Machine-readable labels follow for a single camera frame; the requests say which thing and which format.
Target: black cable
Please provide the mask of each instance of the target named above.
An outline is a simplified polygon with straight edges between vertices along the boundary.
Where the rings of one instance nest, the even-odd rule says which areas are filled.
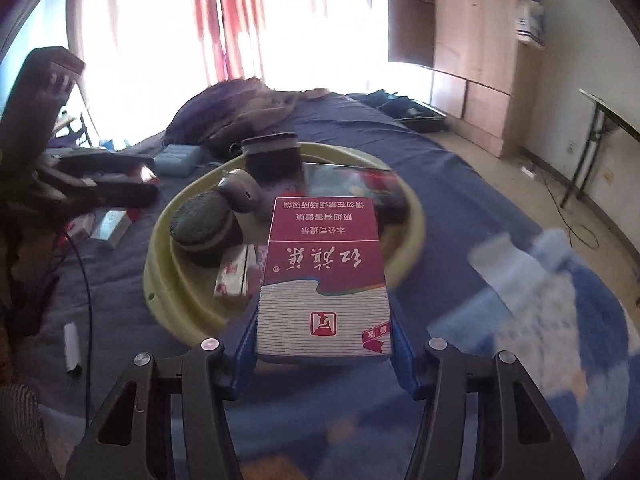
[[[68,240],[69,245],[73,249],[74,253],[76,254],[76,258],[78,259],[78,263],[80,264],[80,269],[82,270],[84,286],[86,288],[86,304],[89,317],[89,334],[86,348],[86,378],[84,382],[84,429],[86,430],[89,427],[89,411],[91,408],[91,355],[94,348],[94,308],[91,304],[91,290],[89,288],[89,280],[87,279],[86,270],[84,269],[84,263],[82,262],[82,258],[80,257],[78,248],[76,248],[76,244],[67,232],[65,232],[65,237]]]
[[[564,219],[564,216],[562,215],[562,212],[560,211],[560,208],[558,207],[558,203],[556,202],[556,199],[554,198],[553,193],[551,193],[551,190],[549,189],[549,184],[546,183],[546,178],[545,178],[545,175],[543,174],[543,171],[544,170],[540,171],[540,176],[542,177],[542,181],[545,183],[546,190],[549,192],[549,196],[551,197],[551,200],[554,201],[554,206],[556,206],[556,211],[558,211],[558,214],[560,215],[560,218],[562,219],[562,222],[564,222],[564,225],[566,225],[567,229],[569,229],[569,233],[568,233],[569,234],[569,245],[571,245],[571,248],[572,249],[574,248],[574,243],[571,240],[571,234],[573,233],[574,236],[576,238],[578,238],[578,240],[580,240],[585,246],[590,248],[592,251],[597,251],[600,248],[600,242],[598,241],[598,237],[595,235],[595,233],[591,229],[589,229],[584,224],[575,224],[575,227],[581,227],[585,231],[589,232],[591,234],[591,236],[593,236],[593,239],[596,241],[595,245],[590,245],[587,242],[585,242],[582,238],[580,238],[580,236],[572,229],[572,227]]]
[[[54,273],[56,272],[63,263],[65,263],[66,260],[66,253],[65,254],[60,254],[59,256],[56,256],[56,258],[58,259],[57,262],[55,263],[55,265],[53,265],[53,267],[51,267],[49,269],[49,273]]]

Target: round sponge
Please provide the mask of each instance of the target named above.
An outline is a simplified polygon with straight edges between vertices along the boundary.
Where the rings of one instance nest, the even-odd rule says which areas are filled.
[[[169,224],[174,242],[201,267],[217,267],[229,247],[242,243],[242,229],[226,199],[217,191],[184,202]]]

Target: red cigarette pack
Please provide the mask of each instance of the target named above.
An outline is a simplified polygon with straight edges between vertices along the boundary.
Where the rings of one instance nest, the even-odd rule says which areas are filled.
[[[258,303],[258,355],[271,362],[388,357],[390,332],[371,198],[277,198]]]

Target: clothing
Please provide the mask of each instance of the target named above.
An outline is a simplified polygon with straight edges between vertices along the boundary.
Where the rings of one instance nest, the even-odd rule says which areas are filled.
[[[288,117],[300,100],[328,95],[325,89],[283,92],[262,81],[232,79],[207,88],[187,101],[169,124],[165,144],[201,144],[216,157],[232,158],[235,144],[260,136]]]

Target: red curtain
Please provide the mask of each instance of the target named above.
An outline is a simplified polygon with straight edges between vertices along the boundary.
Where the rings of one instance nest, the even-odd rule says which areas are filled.
[[[228,77],[216,0],[194,0],[198,39],[207,68],[207,83],[215,84]]]
[[[262,77],[260,34],[264,30],[262,0],[220,0],[230,78]]]

